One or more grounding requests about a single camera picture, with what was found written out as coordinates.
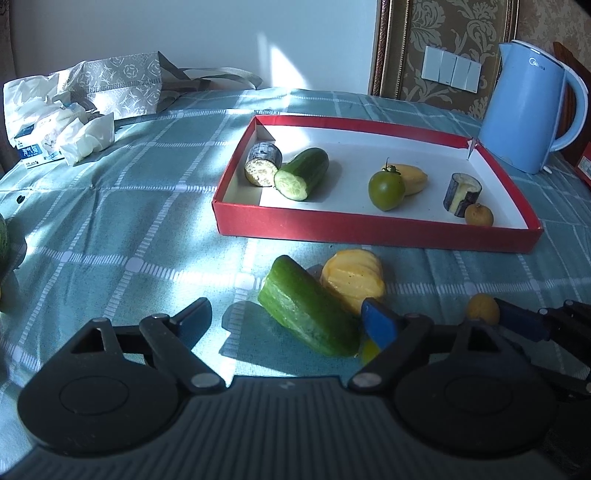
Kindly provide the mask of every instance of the tablecloth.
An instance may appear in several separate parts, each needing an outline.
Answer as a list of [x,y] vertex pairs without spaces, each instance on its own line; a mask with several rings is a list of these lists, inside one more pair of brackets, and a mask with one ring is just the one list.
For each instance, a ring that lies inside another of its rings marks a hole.
[[[479,129],[462,113],[365,95],[210,91],[183,96],[159,115],[118,122],[116,143],[75,167],[16,166],[0,181],[12,242],[0,301],[0,472],[30,448],[16,414],[19,391],[94,317],[137,324],[205,296],[213,323],[194,353],[228,382],[236,374],[347,380],[360,367],[356,358],[312,352],[256,303],[275,257],[287,254],[314,270],[350,245],[224,237],[216,229],[212,196],[238,139],[253,114],[277,112],[467,137]],[[557,157],[549,165],[552,174],[536,176],[504,165],[545,229],[529,255],[363,246],[384,264],[387,303],[458,323],[477,291],[534,310],[565,299],[591,302],[591,194]],[[536,364],[579,378],[589,373],[553,343],[521,343]]]

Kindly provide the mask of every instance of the patterned wallpaper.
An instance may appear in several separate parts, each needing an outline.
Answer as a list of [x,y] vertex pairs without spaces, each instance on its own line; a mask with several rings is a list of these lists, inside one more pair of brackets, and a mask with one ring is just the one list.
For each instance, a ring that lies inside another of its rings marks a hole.
[[[495,86],[498,44],[505,32],[509,1],[512,0],[413,0],[400,98],[482,118]],[[421,78],[425,46],[481,63],[478,92]]]
[[591,17],[574,0],[520,0],[517,38],[549,53],[559,41],[591,70]]
[[[413,0],[410,41],[400,98],[482,118],[495,86],[498,43],[508,2],[516,0]],[[574,0],[519,0],[517,38],[554,53],[559,41],[591,70],[591,18]],[[482,63],[478,93],[421,78],[425,46]]]

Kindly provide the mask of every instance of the wooden frame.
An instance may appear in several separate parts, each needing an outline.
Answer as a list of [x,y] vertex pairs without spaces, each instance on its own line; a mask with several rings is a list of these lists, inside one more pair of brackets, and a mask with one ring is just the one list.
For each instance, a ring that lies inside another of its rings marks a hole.
[[[378,0],[375,53],[368,89],[370,95],[400,98],[412,15],[413,0]],[[515,38],[518,17],[519,0],[506,0],[505,28],[499,43]],[[500,72],[499,59],[496,65],[495,81]],[[386,82],[387,78],[395,81]]]

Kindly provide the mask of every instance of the switch panel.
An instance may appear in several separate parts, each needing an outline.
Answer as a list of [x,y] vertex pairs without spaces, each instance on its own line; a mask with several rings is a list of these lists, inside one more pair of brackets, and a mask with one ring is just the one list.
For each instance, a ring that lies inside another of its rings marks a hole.
[[478,91],[478,83],[480,82],[480,65],[477,61],[470,62],[470,69],[466,77],[466,90],[476,93]]
[[438,82],[441,57],[443,57],[443,50],[433,47],[425,47],[425,58],[423,58],[421,77],[426,80]]
[[482,65],[434,47],[425,48],[421,77],[476,93]]
[[456,68],[453,70],[452,87],[464,90],[466,88],[466,79],[468,78],[468,70],[472,62],[464,57],[456,59]]
[[453,70],[456,68],[457,55],[448,51],[443,52],[441,67],[439,68],[439,83],[444,85],[452,84]]

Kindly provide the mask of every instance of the peeled potato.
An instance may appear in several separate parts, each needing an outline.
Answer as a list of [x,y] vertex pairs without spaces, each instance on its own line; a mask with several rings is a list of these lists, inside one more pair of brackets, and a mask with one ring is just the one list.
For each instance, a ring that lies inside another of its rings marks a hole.
[[486,293],[477,293],[466,306],[467,320],[483,320],[488,325],[497,325],[501,311],[495,299]]
[[373,253],[361,249],[337,252],[324,265],[320,284],[357,316],[366,298],[380,299],[386,293],[382,264]]

